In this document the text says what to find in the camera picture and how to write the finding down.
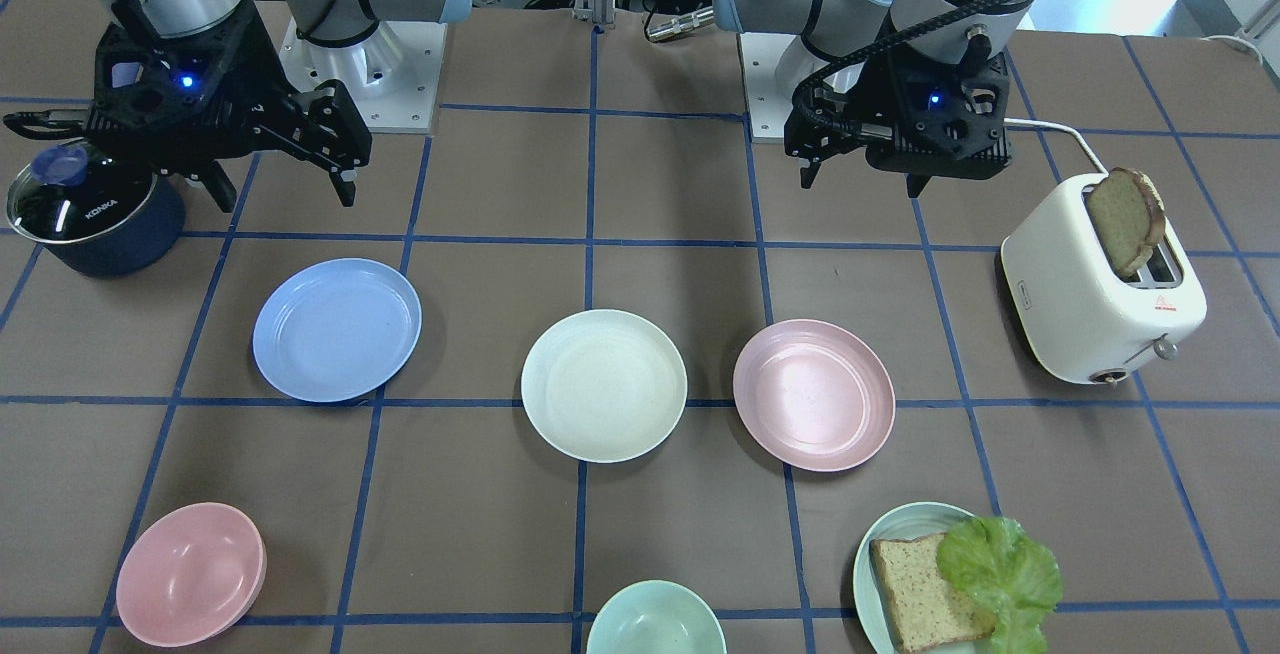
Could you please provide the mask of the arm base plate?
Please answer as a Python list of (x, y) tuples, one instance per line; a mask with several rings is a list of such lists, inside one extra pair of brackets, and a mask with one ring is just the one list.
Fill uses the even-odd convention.
[(298, 90), (343, 81), (372, 133), (429, 134), (448, 29), (439, 22), (380, 22), (364, 42), (326, 49), (298, 38), (289, 20), (280, 61)]
[(792, 110), (791, 93), (778, 81), (780, 61), (797, 35), (740, 33), (739, 52), (748, 120), (754, 143), (782, 145), (785, 122)]

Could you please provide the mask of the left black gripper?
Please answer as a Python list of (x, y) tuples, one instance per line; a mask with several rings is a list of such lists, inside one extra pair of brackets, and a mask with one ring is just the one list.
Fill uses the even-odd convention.
[(869, 166), (908, 177), (919, 197), (933, 177), (988, 180), (1012, 161), (1005, 131), (1010, 77), (1006, 54), (957, 65), (900, 45), (865, 63), (856, 84), (837, 93), (822, 84), (794, 108), (783, 148), (800, 161), (801, 189), (812, 189), (827, 159), (864, 148)]

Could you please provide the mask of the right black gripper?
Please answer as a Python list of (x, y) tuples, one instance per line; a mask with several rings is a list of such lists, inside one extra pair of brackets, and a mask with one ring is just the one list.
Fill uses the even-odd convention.
[(111, 24), (93, 61), (87, 108), (8, 113), (4, 125), (27, 140), (87, 140), (124, 163), (202, 186), (232, 212), (236, 186), (221, 159), (280, 148), (326, 171), (343, 207), (353, 206), (357, 170), (370, 163), (372, 134), (343, 81), (296, 92), (259, 19), (228, 19), (202, 33), (137, 42)]

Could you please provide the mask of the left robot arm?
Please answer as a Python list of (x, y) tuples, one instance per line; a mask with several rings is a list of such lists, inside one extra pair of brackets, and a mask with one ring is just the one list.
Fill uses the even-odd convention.
[(996, 4), (842, 65), (842, 58), (980, 0), (713, 0), (716, 24), (790, 35), (777, 77), (794, 106), (783, 148), (810, 188), (822, 163), (864, 148), (918, 197), (934, 177), (987, 180), (1010, 166), (1006, 47), (1034, 0)]

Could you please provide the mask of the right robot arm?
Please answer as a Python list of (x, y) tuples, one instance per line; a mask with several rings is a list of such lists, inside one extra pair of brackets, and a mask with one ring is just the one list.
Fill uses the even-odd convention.
[(465, 20), (474, 0), (285, 0), (308, 54), (311, 88), (293, 84), (253, 0), (99, 0), (111, 20), (95, 51), (84, 110), (10, 113), (27, 140), (83, 138), (114, 157), (202, 186), (230, 211), (223, 159), (280, 151), (321, 168), (343, 206), (371, 157), (357, 95), (407, 84), (393, 22)]

